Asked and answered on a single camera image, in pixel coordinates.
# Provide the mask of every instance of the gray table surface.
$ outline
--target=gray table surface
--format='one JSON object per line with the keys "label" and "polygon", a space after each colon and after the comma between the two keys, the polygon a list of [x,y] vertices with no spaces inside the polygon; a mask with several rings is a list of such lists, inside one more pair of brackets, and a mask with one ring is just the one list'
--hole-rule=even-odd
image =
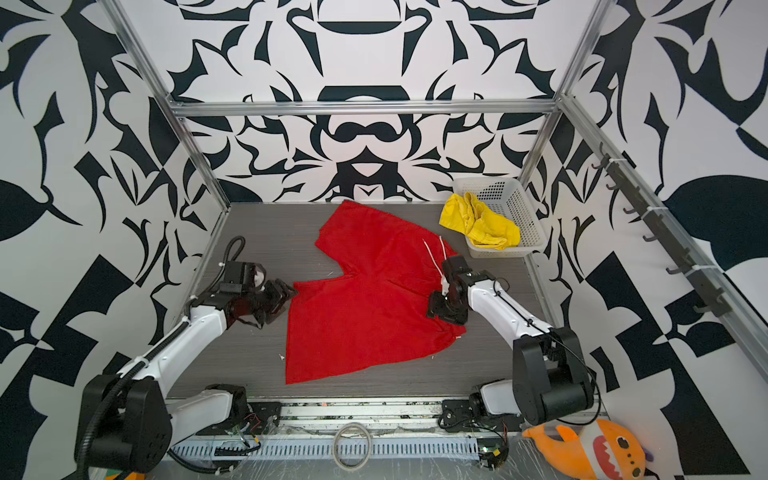
{"label": "gray table surface", "polygon": [[[264,265],[267,278],[295,281],[341,276],[339,265],[315,247],[319,229],[336,204],[234,204],[224,224],[201,285],[218,271],[218,262],[231,237],[243,235],[247,244],[238,260]],[[438,225],[440,204],[372,205],[443,236],[465,255],[475,270],[488,270],[509,281],[509,294],[541,316],[522,259],[472,259],[464,236]],[[235,323],[215,339],[178,379],[170,397],[196,395],[213,383],[247,388],[249,396],[463,396],[475,385],[511,375],[511,350],[493,327],[470,312],[467,333],[449,348],[424,359],[370,367],[360,372],[294,385],[285,384],[287,311],[258,330]]]}

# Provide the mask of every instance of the patterned wallpaper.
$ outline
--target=patterned wallpaper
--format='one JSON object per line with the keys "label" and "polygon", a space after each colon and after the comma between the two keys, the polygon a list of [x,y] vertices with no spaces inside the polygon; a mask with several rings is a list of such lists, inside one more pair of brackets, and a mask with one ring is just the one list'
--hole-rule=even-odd
{"label": "patterned wallpaper", "polygon": [[[574,95],[763,318],[768,4],[619,0]],[[611,418],[658,478],[762,478],[768,385],[568,121],[530,186],[551,239],[535,259],[585,339]]]}
{"label": "patterned wallpaper", "polygon": [[3,478],[74,471],[83,386],[156,343],[219,215],[92,0],[0,7]]}
{"label": "patterned wallpaper", "polygon": [[124,0],[185,101],[552,97],[594,0]]}
{"label": "patterned wallpaper", "polygon": [[703,301],[667,274],[672,260],[597,163],[563,117],[528,191],[549,236],[534,261],[611,419],[654,456],[646,478],[762,478],[768,384],[712,313],[694,311]]}
{"label": "patterned wallpaper", "polygon": [[768,3],[620,0],[574,92],[768,316]]}
{"label": "patterned wallpaper", "polygon": [[517,175],[543,114],[189,119],[231,201],[444,200],[453,177]]}

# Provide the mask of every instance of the yellow cloth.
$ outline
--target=yellow cloth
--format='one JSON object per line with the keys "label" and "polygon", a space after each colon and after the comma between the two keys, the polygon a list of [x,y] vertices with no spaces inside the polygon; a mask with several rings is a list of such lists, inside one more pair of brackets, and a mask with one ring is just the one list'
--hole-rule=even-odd
{"label": "yellow cloth", "polygon": [[442,208],[440,224],[463,233],[477,248],[504,250],[520,244],[520,229],[515,222],[495,214],[469,192],[464,197],[451,195]]}

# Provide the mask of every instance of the red garment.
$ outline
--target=red garment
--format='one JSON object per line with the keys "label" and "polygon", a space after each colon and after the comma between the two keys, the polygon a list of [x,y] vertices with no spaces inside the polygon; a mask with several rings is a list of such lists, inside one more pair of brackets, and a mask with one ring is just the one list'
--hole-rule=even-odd
{"label": "red garment", "polygon": [[[433,355],[466,332],[426,316],[441,277],[424,241],[442,263],[434,233],[351,201],[339,206],[315,245],[344,276],[293,284],[286,384]],[[455,255],[447,243],[445,252]]]}

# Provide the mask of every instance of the white basket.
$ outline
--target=white basket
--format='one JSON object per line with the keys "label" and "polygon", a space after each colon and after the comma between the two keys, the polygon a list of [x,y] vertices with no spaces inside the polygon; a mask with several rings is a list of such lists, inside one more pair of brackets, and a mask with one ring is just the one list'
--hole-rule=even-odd
{"label": "white basket", "polygon": [[547,239],[544,229],[536,217],[536,210],[531,205],[528,195],[515,178],[470,177],[457,178],[453,181],[453,192],[464,196],[472,192],[488,205],[491,211],[507,217],[520,229],[520,244],[504,250],[477,248],[468,237],[467,247],[472,258],[510,258],[524,257],[534,250],[543,250]]}

